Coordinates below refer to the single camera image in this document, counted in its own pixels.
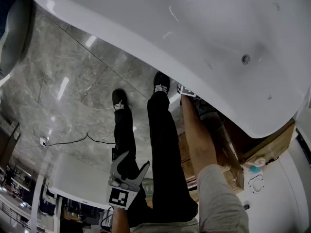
black shoe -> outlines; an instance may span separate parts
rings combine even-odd
[[[123,89],[118,88],[112,92],[112,104],[115,111],[128,107],[127,96]]]
[[[170,90],[170,78],[162,72],[157,72],[154,78],[154,92],[163,91],[168,94]]]

railing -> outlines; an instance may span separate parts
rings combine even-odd
[[[0,201],[0,210],[3,211],[10,217],[10,224],[12,225],[12,220],[16,221],[17,223],[21,224],[22,227],[31,229],[31,221],[25,218],[24,216],[18,214],[16,211],[12,210],[9,206],[7,206],[3,201]],[[37,232],[38,233],[46,233],[44,229],[37,225]]]

pants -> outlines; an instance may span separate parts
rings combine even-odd
[[[148,101],[154,179],[153,209],[147,206],[146,194],[141,187],[127,210],[131,228],[146,222],[187,222],[197,215],[198,205],[189,195],[180,165],[178,135],[172,115],[168,111],[169,104],[164,92],[155,92]],[[136,146],[130,109],[117,110],[115,122],[117,155],[130,151],[118,166],[118,172],[124,177],[134,179],[139,169],[135,161]]]

gray marble floor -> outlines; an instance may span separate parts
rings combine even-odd
[[[13,156],[37,172],[42,163],[51,171],[61,152],[109,171],[114,145],[86,139],[38,146],[41,136],[54,144],[81,139],[87,132],[96,140],[114,142],[111,92],[121,87],[133,113],[137,163],[151,160],[146,107],[157,70],[42,8],[35,9],[33,19],[28,50],[0,87],[1,115],[9,123],[20,123],[21,139]],[[180,110],[173,117],[182,133]]]

drain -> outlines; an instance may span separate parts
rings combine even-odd
[[[251,57],[249,57],[248,54],[243,55],[243,57],[242,57],[242,63],[243,63],[243,65],[249,64],[250,61],[251,61]]]

